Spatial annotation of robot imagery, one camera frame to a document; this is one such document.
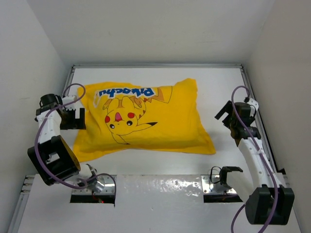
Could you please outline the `yellow pillowcase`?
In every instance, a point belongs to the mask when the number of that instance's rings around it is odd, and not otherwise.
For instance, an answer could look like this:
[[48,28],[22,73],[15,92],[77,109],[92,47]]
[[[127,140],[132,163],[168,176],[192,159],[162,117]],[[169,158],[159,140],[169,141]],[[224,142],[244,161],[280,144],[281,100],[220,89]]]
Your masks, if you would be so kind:
[[104,82],[77,90],[85,109],[73,152],[80,162],[126,149],[215,154],[197,110],[196,80],[142,87]]

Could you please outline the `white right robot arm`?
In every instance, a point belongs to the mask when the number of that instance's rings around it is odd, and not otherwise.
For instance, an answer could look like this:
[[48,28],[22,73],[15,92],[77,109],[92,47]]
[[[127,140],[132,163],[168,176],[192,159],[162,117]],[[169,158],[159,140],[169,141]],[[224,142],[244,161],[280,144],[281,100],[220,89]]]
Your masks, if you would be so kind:
[[251,98],[245,102],[228,101],[215,116],[230,130],[231,137],[242,153],[251,179],[238,166],[224,166],[219,185],[234,189],[244,203],[248,222],[253,225],[287,225],[294,203],[294,192],[285,187],[273,172],[263,149],[261,135],[252,126],[259,108]]

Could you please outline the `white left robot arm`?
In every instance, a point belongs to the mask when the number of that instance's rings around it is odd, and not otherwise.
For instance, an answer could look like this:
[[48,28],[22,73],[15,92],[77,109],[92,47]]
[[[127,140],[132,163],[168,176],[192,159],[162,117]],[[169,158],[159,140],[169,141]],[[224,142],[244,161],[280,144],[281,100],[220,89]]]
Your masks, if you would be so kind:
[[51,186],[64,184],[78,190],[95,192],[99,184],[96,171],[82,165],[61,136],[62,130],[84,130],[85,109],[77,108],[75,95],[46,94],[41,97],[35,112],[39,125],[35,145],[27,154],[43,182]]

